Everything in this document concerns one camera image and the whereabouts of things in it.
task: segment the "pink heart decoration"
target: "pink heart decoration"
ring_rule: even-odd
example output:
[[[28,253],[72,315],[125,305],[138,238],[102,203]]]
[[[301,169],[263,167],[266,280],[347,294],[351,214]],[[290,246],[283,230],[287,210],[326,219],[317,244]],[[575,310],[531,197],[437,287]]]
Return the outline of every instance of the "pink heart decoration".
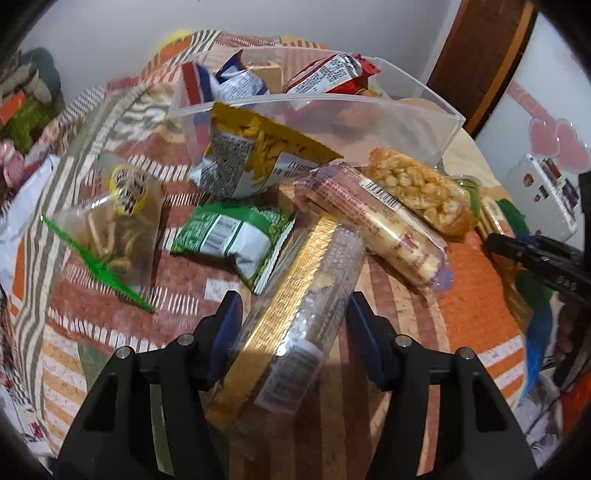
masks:
[[[555,132],[556,122],[533,118],[530,121],[531,152],[542,157],[556,157],[560,144]]]
[[[560,144],[558,167],[577,174],[591,170],[591,153],[583,142],[577,140],[577,132],[570,123],[558,120],[555,132]]]

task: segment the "puffed corn snack package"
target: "puffed corn snack package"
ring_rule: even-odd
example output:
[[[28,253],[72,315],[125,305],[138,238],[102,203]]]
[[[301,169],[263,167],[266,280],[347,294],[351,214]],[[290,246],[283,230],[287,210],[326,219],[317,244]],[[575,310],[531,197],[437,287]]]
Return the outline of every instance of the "puffed corn snack package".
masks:
[[[392,147],[376,148],[364,173],[435,230],[455,236],[472,229],[470,194],[418,160]]]
[[[251,110],[214,103],[211,143],[189,178],[217,197],[241,199],[297,179],[341,155]]]

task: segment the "snack package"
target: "snack package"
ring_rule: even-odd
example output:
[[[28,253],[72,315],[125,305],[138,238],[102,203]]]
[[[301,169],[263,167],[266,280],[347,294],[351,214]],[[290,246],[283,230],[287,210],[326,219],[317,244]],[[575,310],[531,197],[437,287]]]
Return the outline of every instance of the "snack package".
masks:
[[[170,252],[231,257],[244,283],[259,294],[293,229],[292,217],[243,200],[207,203],[195,208]]]
[[[268,433],[269,413],[296,412],[335,341],[364,262],[357,233],[331,218],[296,237],[242,325],[232,365],[207,406],[209,423],[249,438]]]
[[[216,102],[211,143],[189,178],[212,195],[246,198],[341,155],[250,110]]]
[[[366,245],[417,287],[447,290],[447,244],[402,203],[346,163],[313,170],[295,183],[302,207],[320,207],[358,226]]]
[[[242,63],[242,50],[235,53],[215,75],[197,62],[184,63],[182,85],[188,105],[198,105],[214,100],[233,100],[269,92],[262,78],[248,70]]]
[[[164,201],[161,183],[110,153],[98,156],[92,200],[41,220],[84,260],[89,271],[140,307],[150,290]]]
[[[283,69],[277,62],[252,61],[246,64],[246,68],[264,80],[269,93],[283,93]]]
[[[470,227],[475,228],[480,220],[480,188],[482,187],[482,183],[476,177],[463,174],[452,175],[449,179],[453,180],[470,195],[470,211],[473,217]]]
[[[466,190],[392,147],[369,153],[366,174],[441,233],[464,235],[475,223]]]
[[[491,233],[499,233],[501,235],[515,238],[515,234],[496,201],[488,195],[480,197],[480,220],[476,226],[476,231],[486,240]]]
[[[289,80],[284,93],[348,93],[368,89],[368,78],[380,70],[359,53],[335,53],[312,62]]]

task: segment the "cracker roll package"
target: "cracker roll package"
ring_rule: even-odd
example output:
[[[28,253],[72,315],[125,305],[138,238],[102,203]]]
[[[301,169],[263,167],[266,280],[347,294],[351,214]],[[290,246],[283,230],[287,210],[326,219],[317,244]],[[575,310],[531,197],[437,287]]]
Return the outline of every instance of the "cracker roll package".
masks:
[[[379,69],[359,53],[335,53],[316,60],[289,80],[284,93],[348,93],[368,89],[368,78]]]
[[[164,201],[161,183],[123,158],[98,156],[91,200],[41,220],[101,282],[145,310]]]
[[[246,198],[281,180],[305,176],[341,155],[250,110],[216,102],[211,143],[189,177],[222,198]]]
[[[365,173],[441,233],[463,235],[476,224],[466,190],[392,147],[372,150]]]
[[[295,199],[356,225],[366,245],[415,286],[450,287],[445,241],[352,166],[313,170],[295,183]]]
[[[320,217],[300,233],[254,304],[207,420],[240,436],[293,415],[329,354],[365,261],[355,233]]]

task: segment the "green snack bag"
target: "green snack bag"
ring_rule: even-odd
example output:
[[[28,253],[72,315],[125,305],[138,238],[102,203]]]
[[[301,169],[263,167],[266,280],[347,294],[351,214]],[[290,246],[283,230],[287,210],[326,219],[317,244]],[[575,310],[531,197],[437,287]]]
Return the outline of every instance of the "green snack bag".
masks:
[[[200,205],[174,240],[171,253],[232,257],[244,283],[259,294],[277,262],[295,218],[248,200]]]

